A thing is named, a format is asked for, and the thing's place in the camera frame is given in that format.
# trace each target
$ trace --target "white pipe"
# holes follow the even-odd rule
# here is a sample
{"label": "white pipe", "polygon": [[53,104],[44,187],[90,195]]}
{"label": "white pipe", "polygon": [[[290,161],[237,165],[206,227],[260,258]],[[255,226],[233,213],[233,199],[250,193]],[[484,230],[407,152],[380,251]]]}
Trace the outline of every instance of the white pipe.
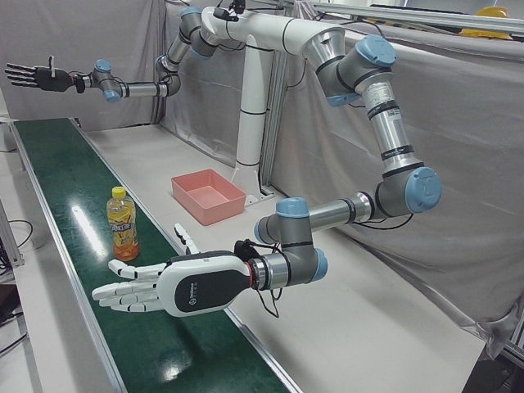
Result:
{"label": "white pipe", "polygon": [[232,183],[247,194],[247,205],[259,201],[262,197],[258,171],[273,54],[273,50],[261,47],[255,37],[247,36],[238,125],[237,163],[232,178]]}
{"label": "white pipe", "polygon": [[204,8],[202,29],[221,39],[246,43],[237,163],[231,181],[246,193],[249,205],[262,199],[258,171],[273,51],[304,56],[305,46],[312,38],[332,31],[343,37],[345,31],[328,23],[251,11],[238,15],[236,22],[226,22],[213,16],[214,11],[214,7]]}

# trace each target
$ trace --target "white robotic hand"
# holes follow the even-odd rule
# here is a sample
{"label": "white robotic hand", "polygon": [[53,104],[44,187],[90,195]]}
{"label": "white robotic hand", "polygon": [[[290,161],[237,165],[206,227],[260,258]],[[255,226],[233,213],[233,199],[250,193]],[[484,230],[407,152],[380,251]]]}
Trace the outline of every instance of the white robotic hand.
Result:
{"label": "white robotic hand", "polygon": [[[186,252],[196,250],[191,238],[176,228]],[[109,269],[130,282],[114,282],[93,290],[102,307],[148,312],[165,309],[175,317],[204,314],[228,307],[252,284],[251,269],[229,251],[211,251],[171,258],[163,264],[135,268],[111,260]]]}

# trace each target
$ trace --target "juice bottle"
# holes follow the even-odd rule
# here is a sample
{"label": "juice bottle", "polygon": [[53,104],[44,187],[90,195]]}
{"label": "juice bottle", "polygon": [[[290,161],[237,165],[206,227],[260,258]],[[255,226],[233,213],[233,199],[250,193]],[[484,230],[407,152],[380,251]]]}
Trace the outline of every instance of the juice bottle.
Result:
{"label": "juice bottle", "polygon": [[107,220],[113,232],[115,258],[123,261],[133,260],[140,251],[134,202],[126,196],[123,187],[113,187],[111,191],[113,197],[107,202]]}

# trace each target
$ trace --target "yellow bottle cap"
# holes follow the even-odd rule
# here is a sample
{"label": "yellow bottle cap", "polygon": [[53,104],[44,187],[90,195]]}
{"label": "yellow bottle cap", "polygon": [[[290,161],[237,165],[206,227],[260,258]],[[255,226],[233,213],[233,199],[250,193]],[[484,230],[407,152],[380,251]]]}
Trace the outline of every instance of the yellow bottle cap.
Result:
{"label": "yellow bottle cap", "polygon": [[123,187],[113,187],[111,190],[111,193],[113,194],[114,198],[122,199],[125,198],[125,188]]}

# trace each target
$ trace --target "logo on robot hand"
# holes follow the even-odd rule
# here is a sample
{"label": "logo on robot hand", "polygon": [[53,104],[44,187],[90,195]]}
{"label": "logo on robot hand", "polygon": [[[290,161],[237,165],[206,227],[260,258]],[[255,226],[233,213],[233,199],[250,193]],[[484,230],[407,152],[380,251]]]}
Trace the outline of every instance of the logo on robot hand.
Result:
{"label": "logo on robot hand", "polygon": [[197,303],[197,282],[192,282],[189,289],[189,305],[195,305]]}

